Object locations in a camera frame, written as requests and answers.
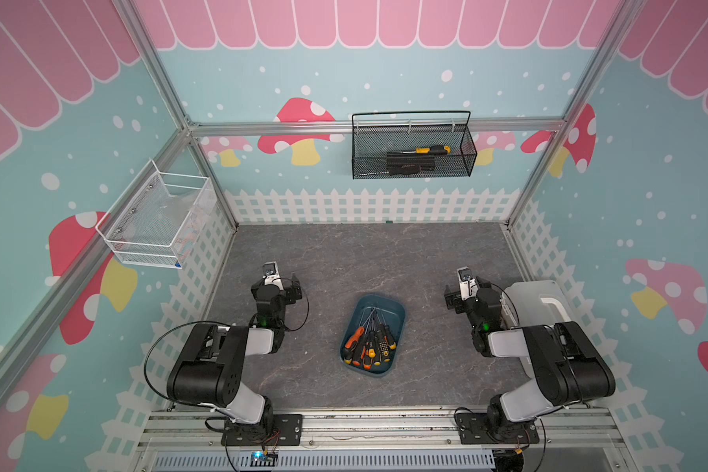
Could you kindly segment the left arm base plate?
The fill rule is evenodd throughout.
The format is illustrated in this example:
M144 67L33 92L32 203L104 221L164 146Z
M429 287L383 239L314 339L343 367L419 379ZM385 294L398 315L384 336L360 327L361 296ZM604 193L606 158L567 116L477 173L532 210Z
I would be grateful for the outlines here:
M279 414L255 425L227 421L220 443L223 446L299 446L304 416Z

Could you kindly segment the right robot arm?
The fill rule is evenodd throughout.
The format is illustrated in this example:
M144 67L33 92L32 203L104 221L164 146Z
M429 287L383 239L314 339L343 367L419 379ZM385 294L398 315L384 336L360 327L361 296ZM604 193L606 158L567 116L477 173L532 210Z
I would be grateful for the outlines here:
M616 379L574 320L570 303L552 280L517 282L499 289L463 269L446 306L464 314L477 352L517 358L528 381L495 395L484 413L457 413L464 444L536 442L535 422L566 406L611 396Z

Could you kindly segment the green lit circuit board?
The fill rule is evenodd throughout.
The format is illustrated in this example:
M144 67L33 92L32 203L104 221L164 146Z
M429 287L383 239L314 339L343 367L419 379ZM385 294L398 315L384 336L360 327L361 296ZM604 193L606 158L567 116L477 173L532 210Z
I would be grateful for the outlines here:
M253 452L251 455L251 467L274 468L277 466L278 454L272 452Z

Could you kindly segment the black tool in basket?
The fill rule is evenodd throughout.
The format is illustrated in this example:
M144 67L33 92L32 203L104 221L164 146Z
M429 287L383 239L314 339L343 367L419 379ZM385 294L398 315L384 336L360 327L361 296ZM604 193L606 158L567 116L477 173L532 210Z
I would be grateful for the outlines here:
M436 169L432 155L387 155L385 164L389 176L409 176Z

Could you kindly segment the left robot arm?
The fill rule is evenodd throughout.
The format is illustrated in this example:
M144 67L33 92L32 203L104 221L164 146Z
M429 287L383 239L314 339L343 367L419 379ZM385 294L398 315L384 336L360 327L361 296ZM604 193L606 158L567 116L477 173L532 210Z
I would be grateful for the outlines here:
M250 441L277 433L271 400L242 382L245 358L275 354L285 334L286 307L304 297L298 277L263 279L251 287L257 312L247 326L195 322L165 384L165 397L216 411L224 428Z

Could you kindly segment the orange handled screwdriver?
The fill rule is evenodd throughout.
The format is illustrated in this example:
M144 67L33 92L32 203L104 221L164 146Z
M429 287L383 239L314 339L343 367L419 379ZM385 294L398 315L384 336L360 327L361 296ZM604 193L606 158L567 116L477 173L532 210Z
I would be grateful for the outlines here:
M363 344L366 326L371 315L374 316L373 310L370 311L367 317L360 323L358 328L356 328L354 334L351 334L351 336L349 336L344 343L341 350L341 356L345 364L362 368L361 359L364 350Z

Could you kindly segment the translucent plastic toolbox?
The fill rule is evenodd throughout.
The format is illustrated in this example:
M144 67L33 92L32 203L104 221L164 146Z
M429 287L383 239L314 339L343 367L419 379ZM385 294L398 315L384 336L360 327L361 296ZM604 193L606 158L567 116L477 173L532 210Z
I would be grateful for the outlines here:
M501 294L503 319L509 330L525 326L554 326L558 323L571 322L574 312L556 281L546 279L513 283ZM532 362L521 356L524 344L522 334L511 337L501 336L501 357L518 357L525 374L534 379Z

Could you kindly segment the yellow black screwdriver in basket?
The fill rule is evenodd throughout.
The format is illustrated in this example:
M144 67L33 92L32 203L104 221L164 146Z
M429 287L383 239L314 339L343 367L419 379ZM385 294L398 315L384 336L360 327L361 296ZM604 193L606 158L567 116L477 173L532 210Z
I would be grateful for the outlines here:
M388 151L388 157L397 157L398 155L449 155L452 149L449 146L435 145L430 147L417 147L417 149L409 149L408 151Z

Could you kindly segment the teal plastic storage box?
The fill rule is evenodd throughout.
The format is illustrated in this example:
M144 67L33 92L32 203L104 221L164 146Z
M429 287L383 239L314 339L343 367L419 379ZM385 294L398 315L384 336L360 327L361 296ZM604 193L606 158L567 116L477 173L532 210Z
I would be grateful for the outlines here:
M395 367L406 310L399 302L366 294L357 302L344 330L338 357L349 369L381 378Z

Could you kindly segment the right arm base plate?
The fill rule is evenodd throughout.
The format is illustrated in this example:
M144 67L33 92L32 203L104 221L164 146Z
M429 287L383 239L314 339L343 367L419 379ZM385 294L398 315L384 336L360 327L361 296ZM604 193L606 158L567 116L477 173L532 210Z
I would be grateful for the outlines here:
M465 444L489 444L490 446L522 446L539 444L540 437L533 422L509 423L505 420L489 418L486 413L459 409L454 412L454 423L460 442Z

